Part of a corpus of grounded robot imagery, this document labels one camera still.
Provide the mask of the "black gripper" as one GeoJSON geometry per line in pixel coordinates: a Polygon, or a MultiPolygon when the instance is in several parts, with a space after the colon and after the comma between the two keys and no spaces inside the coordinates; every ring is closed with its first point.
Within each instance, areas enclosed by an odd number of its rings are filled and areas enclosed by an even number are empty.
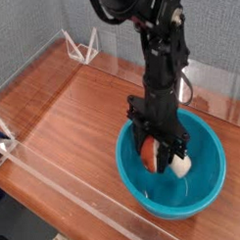
{"type": "Polygon", "coordinates": [[[144,86],[143,98],[129,95],[127,117],[133,121],[134,146],[141,154],[145,139],[152,135],[160,144],[157,150],[157,173],[163,173],[172,163],[173,156],[187,155],[189,133],[180,122],[178,100],[173,86],[154,89],[144,86]]]}

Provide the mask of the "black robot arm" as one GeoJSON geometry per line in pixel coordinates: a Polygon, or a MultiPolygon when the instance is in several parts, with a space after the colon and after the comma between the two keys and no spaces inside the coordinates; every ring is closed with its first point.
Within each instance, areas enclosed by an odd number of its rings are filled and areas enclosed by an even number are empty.
{"type": "Polygon", "coordinates": [[[189,65],[184,34],[185,15],[180,0],[89,0],[106,24],[132,21],[141,36],[145,95],[127,98],[127,117],[133,123],[134,145],[149,172],[172,169],[183,177],[191,168],[187,143],[190,135],[177,110],[179,86],[187,83],[189,65]]]}

